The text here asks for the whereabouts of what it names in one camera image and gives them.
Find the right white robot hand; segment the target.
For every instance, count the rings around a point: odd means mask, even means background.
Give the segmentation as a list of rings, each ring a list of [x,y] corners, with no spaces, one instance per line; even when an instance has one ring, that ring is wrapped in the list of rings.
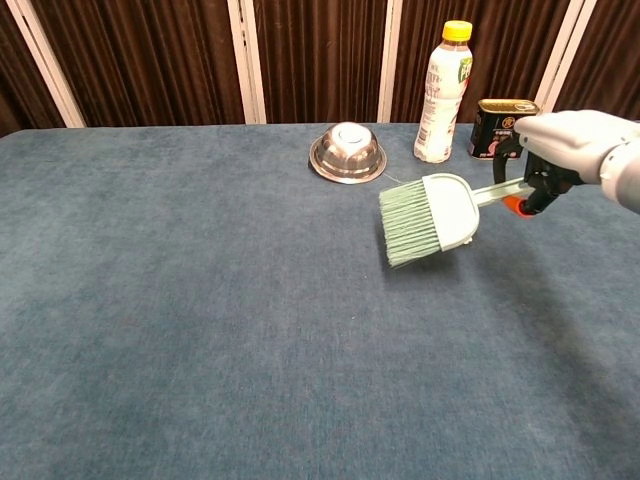
[[[504,205],[522,217],[543,212],[574,186],[598,185],[609,200],[639,212],[639,123],[597,110],[564,110],[517,120],[496,147],[494,182],[506,181],[510,150],[527,152],[523,182],[533,189]]]

